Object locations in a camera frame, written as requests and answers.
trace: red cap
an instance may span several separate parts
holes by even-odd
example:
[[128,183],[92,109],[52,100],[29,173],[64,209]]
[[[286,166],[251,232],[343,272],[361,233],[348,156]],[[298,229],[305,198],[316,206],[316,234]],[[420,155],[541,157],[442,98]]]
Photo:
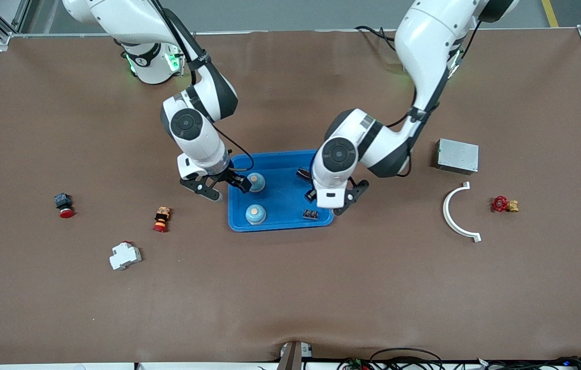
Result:
[[74,215],[74,211],[70,210],[70,209],[62,209],[62,211],[60,211],[60,217],[62,218],[71,218]]

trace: metal box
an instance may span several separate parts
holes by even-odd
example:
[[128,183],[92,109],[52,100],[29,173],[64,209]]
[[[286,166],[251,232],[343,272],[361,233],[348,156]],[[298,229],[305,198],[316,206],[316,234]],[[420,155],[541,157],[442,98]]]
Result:
[[439,139],[437,168],[462,175],[478,172],[478,145]]

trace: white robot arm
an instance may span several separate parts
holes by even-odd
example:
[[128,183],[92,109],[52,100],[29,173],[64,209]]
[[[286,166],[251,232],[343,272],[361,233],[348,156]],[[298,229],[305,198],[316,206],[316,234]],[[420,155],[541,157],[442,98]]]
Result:
[[325,134],[310,169],[320,208],[340,214],[356,201],[348,189],[361,162],[377,177],[399,175],[448,81],[448,60],[459,49],[473,22],[495,22],[519,0],[416,0],[395,35],[396,53],[415,84],[415,99],[400,131],[395,132],[360,109],[340,113]]
[[[157,0],[63,0],[81,22],[98,22],[128,53],[136,75],[149,84],[166,81],[173,70],[168,52],[177,47],[201,81],[164,101],[160,118],[169,136],[183,151],[177,158],[183,187],[210,200],[222,195],[213,185],[226,181],[248,192],[251,183],[231,168],[229,151],[213,124],[231,116],[238,105],[231,83],[217,70],[209,54],[178,17]],[[213,183],[206,185],[211,178]]]

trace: yellow stripe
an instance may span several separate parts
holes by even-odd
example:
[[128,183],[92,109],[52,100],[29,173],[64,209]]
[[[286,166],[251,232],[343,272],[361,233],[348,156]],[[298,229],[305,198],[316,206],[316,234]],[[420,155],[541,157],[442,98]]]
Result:
[[556,13],[553,12],[553,7],[551,6],[551,0],[542,0],[542,6],[544,7],[544,12],[547,14],[547,19],[549,20],[549,26],[558,26],[558,20],[556,19]]

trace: light blue round object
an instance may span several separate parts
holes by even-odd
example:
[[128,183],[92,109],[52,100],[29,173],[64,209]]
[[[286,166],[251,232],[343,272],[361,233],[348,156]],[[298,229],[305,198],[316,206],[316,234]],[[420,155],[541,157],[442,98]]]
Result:
[[260,173],[250,173],[247,175],[247,180],[251,182],[250,191],[253,193],[260,192],[265,187],[265,178]]
[[265,208],[258,204],[252,204],[247,208],[245,218],[252,225],[260,225],[265,221]]

